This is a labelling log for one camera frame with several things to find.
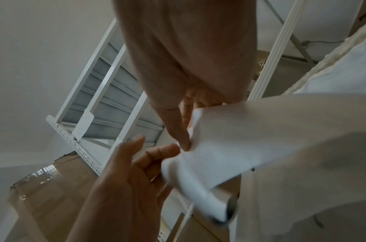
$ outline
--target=ceiling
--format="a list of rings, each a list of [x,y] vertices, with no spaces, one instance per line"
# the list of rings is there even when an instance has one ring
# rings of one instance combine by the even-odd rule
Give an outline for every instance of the ceiling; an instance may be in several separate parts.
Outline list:
[[[270,0],[286,18],[294,0]],[[362,1],[310,0],[294,31],[301,40],[343,40]],[[258,48],[281,24],[258,1]],[[43,151],[55,115],[114,18],[109,0],[0,0],[0,152]],[[310,45],[321,60],[335,45]],[[300,56],[289,43],[284,54]]]

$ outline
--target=person's right hand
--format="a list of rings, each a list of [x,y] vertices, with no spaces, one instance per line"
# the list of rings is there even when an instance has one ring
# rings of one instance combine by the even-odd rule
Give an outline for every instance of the person's right hand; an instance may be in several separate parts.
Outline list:
[[[256,0],[113,3],[151,106],[188,150],[186,128],[194,106],[246,98],[255,65]]]

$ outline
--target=cable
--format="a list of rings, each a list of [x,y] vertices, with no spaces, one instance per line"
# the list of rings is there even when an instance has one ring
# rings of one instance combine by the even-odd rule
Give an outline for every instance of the cable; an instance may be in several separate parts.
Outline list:
[[[340,40],[340,41],[310,41],[310,40],[305,40],[301,42],[302,46],[307,46],[310,43],[325,43],[325,44],[337,44],[337,43],[342,43],[344,42],[344,40]]]

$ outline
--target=white tag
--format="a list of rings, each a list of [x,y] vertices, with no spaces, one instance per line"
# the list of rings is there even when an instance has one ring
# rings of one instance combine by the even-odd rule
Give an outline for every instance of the white tag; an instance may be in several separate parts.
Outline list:
[[[86,133],[93,119],[94,115],[85,109],[82,117],[80,118],[78,124],[75,126],[75,129],[72,132],[72,135],[76,138],[76,140],[79,141],[80,139],[82,139],[82,136],[84,135],[84,133]]]

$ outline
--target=human hand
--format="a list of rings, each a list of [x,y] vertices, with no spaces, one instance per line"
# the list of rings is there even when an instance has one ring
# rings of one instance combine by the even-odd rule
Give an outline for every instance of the human hand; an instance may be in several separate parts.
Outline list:
[[[68,242],[155,242],[160,213],[172,188],[160,174],[161,162],[179,154],[176,144],[148,149],[144,136],[120,144],[92,188]]]
[[[187,151],[194,107],[247,96],[256,60],[256,0],[113,3],[138,80]]]

